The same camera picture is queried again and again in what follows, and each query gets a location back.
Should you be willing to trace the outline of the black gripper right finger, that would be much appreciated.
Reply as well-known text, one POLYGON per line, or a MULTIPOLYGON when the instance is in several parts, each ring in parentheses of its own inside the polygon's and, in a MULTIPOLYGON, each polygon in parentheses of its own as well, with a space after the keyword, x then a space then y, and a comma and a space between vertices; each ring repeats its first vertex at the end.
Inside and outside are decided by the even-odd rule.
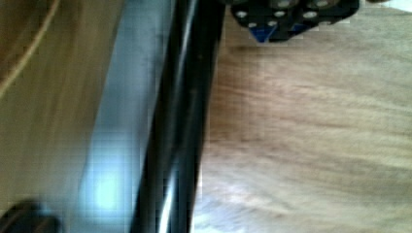
POLYGON ((360 8, 360 0, 298 0, 298 4, 284 10, 277 18, 276 30, 270 36, 270 43, 286 42, 293 37, 318 27, 331 25, 351 17, 360 8))

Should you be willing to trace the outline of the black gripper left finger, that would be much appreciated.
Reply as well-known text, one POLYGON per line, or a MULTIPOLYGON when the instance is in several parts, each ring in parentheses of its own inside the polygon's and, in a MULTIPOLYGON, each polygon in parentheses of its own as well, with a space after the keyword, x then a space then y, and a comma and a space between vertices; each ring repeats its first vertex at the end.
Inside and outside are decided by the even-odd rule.
POLYGON ((246 0, 233 5, 230 12, 237 23, 247 28, 259 43, 268 42, 279 27, 278 20, 273 16, 272 9, 266 6, 265 0, 246 0))

